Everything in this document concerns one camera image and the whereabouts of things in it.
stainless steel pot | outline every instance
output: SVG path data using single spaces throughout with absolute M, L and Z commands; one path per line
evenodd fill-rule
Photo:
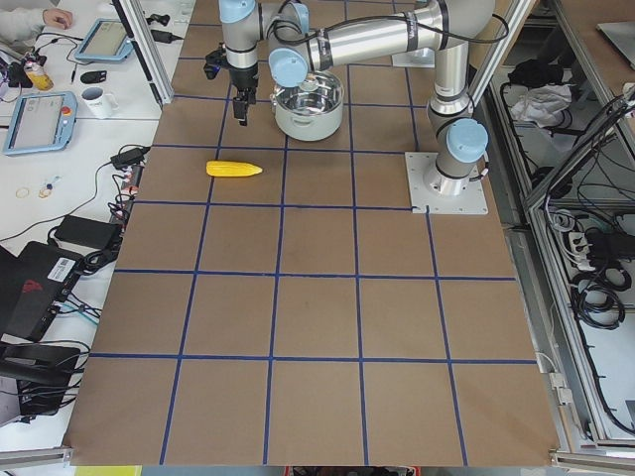
M 319 141 L 341 124 L 344 89 L 327 71 L 310 72 L 296 87 L 276 85 L 271 102 L 276 123 L 300 141 Z

mug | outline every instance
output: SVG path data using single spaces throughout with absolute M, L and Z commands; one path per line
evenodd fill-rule
M 112 92 L 105 92 L 100 87 L 89 87 L 81 93 L 83 102 L 97 119 L 112 117 L 119 104 Z

yellow corn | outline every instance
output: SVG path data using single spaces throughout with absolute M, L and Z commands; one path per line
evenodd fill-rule
M 209 161 L 207 174 L 212 177 L 251 177 L 262 172 L 262 169 L 246 162 Z

black laptop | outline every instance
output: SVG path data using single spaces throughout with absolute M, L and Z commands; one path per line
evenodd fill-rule
M 18 257 L 0 247 L 0 329 L 40 340 L 77 283 L 82 256 L 31 241 Z

ring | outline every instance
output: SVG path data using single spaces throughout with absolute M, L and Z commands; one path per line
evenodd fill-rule
M 16 198 L 26 198 L 31 191 L 25 186 L 21 186 L 16 190 Z

